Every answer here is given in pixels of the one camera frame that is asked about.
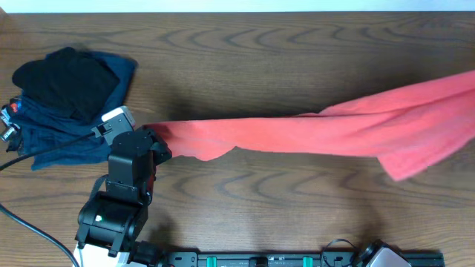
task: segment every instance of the green connector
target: green connector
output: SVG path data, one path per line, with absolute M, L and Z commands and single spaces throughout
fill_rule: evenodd
M 216 257 L 207 257 L 206 258 L 206 267 L 217 267 L 217 258 Z
M 312 257 L 304 257 L 304 267 L 313 267 Z

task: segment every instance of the red towel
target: red towel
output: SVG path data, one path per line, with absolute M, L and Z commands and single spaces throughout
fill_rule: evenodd
M 475 71 L 389 90 L 285 118 L 147 125 L 174 156 L 211 160 L 234 147 L 375 156 L 394 180 L 423 171 L 475 136 Z

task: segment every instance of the white wall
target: white wall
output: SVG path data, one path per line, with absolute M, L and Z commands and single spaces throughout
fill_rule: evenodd
M 474 11 L 475 0 L 0 0 L 7 13 Z

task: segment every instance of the pile of clothes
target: pile of clothes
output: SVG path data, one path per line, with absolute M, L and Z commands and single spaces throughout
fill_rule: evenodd
M 12 78 L 23 91 L 11 117 L 22 129 L 21 142 L 10 150 L 29 154 L 89 134 L 101 115 L 122 105 L 136 66 L 121 56 L 72 47 L 22 65 Z M 36 156 L 31 168 L 98 163 L 109 152 L 103 139 L 87 139 Z

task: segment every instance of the wood grain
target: wood grain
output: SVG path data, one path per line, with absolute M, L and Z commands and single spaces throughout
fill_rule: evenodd
M 126 105 L 139 124 L 315 112 L 474 69 L 474 26 L 473 13 L 13 14 L 0 32 L 1 102 L 19 93 L 16 68 L 69 45 L 138 61 Z M 474 266 L 474 159 L 472 142 L 395 183 L 375 159 L 238 149 L 211 162 L 177 158 L 160 167 L 140 238 L 308 251 L 378 237 Z M 72 249 L 77 214 L 106 164 L 34 173 L 30 164 L 1 173 L 0 201 Z M 35 234 L 4 216 L 0 225 L 0 265 L 68 266 Z

